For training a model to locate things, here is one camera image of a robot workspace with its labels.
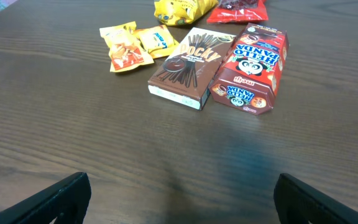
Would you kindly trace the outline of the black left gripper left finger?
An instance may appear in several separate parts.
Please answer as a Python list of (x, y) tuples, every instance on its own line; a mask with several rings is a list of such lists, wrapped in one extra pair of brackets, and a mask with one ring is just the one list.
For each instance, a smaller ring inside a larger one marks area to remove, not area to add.
[(87, 173), (76, 172), (0, 212), (0, 224), (82, 224), (91, 198)]

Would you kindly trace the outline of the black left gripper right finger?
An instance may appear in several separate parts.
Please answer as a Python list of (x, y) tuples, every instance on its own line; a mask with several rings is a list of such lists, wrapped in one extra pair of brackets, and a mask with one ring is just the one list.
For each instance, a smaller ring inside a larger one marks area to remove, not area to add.
[(302, 182), (281, 173), (273, 199), (281, 224), (358, 224), (358, 212)]

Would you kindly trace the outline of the brown Pocky box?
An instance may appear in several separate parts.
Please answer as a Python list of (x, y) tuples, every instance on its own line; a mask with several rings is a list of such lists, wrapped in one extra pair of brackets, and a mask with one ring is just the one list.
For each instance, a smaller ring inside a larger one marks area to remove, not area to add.
[(149, 92), (202, 110), (209, 85), (234, 38), (231, 34), (192, 28), (148, 80)]

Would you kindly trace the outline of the red Hacks candy bag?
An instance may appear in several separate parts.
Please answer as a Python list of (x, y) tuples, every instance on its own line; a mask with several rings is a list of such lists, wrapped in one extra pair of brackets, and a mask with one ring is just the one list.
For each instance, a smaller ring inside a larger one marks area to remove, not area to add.
[(264, 0), (221, 0), (207, 18), (208, 23), (267, 21)]

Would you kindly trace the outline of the yellow snack bag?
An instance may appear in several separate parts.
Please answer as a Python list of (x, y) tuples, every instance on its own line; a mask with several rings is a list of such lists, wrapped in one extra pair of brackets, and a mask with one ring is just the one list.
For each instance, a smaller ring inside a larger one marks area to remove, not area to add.
[(159, 0), (154, 2), (154, 16), (167, 26), (192, 24), (218, 2), (218, 0)]

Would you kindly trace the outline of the red Hello Panda box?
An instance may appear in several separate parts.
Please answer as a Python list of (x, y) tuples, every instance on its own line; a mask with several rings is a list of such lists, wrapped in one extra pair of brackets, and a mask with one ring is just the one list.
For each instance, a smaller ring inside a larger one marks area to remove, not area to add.
[(252, 114), (272, 110), (289, 46), (285, 30), (249, 23), (209, 86), (213, 100)]

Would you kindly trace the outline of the orange yellow candy packet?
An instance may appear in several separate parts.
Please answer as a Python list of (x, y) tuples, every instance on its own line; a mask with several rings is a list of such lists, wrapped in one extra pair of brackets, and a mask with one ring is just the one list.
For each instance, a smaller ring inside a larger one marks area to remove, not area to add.
[(142, 47), (134, 31), (135, 21), (99, 29), (100, 36), (109, 47), (110, 72), (126, 72), (141, 65), (154, 63), (152, 56)]

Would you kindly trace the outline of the yellow blue candy packet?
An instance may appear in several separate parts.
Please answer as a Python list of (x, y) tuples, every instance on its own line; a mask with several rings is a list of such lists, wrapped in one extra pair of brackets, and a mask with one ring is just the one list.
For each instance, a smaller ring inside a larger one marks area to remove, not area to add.
[(147, 29), (138, 29), (134, 35), (140, 40), (143, 48), (152, 58), (169, 56), (179, 45), (166, 25), (155, 26)]

